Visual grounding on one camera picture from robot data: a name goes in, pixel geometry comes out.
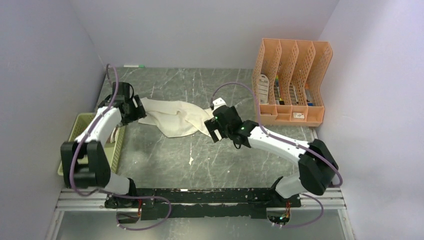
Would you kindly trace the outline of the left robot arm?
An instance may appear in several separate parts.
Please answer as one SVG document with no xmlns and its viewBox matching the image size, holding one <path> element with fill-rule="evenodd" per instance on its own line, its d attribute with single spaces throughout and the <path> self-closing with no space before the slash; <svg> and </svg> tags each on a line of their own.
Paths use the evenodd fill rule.
<svg viewBox="0 0 424 240">
<path fill-rule="evenodd" d="M 105 207 L 132 208 L 141 204 L 133 179 L 114 173 L 104 146 L 119 126 L 147 116 L 142 101 L 127 82 L 114 82 L 113 93 L 98 106 L 93 120 L 73 141 L 60 147 L 64 184 L 75 191 L 94 187 L 109 195 Z"/>
</svg>

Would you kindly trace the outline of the yellow brown bear towel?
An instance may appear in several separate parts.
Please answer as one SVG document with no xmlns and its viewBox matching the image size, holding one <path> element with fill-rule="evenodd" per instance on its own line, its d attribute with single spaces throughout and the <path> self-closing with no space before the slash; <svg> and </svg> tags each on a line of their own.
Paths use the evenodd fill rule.
<svg viewBox="0 0 424 240">
<path fill-rule="evenodd" d="M 116 142 L 118 131 L 119 131 L 119 128 L 118 127 L 115 127 L 112 130 L 112 132 L 111 132 L 111 134 L 110 134 L 110 136 L 109 136 L 109 138 L 107 140 L 108 143 L 114 143 L 114 142 Z"/>
</svg>

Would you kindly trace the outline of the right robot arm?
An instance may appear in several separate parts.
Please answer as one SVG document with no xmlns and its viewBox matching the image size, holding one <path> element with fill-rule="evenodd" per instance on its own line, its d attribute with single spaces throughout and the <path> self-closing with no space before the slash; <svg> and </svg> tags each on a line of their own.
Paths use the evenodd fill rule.
<svg viewBox="0 0 424 240">
<path fill-rule="evenodd" d="M 281 177 L 272 186 L 269 199 L 275 207 L 282 207 L 297 194 L 309 192 L 322 196 L 339 170 L 322 140 L 308 142 L 278 134 L 258 122 L 242 120 L 233 106 L 216 107 L 204 125 L 214 142 L 229 139 L 237 149 L 241 146 L 260 149 L 297 165 L 296 172 Z"/>
</svg>

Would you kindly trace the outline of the white towel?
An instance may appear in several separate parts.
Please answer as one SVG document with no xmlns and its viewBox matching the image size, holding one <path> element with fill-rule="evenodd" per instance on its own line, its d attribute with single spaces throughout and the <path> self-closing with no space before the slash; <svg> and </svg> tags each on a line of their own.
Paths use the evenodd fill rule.
<svg viewBox="0 0 424 240">
<path fill-rule="evenodd" d="M 210 136 L 204 122 L 213 117 L 210 109 L 203 109 L 184 101 L 163 101 L 142 98 L 146 117 L 140 124 L 156 126 L 166 137 L 179 138 L 201 132 Z"/>
</svg>

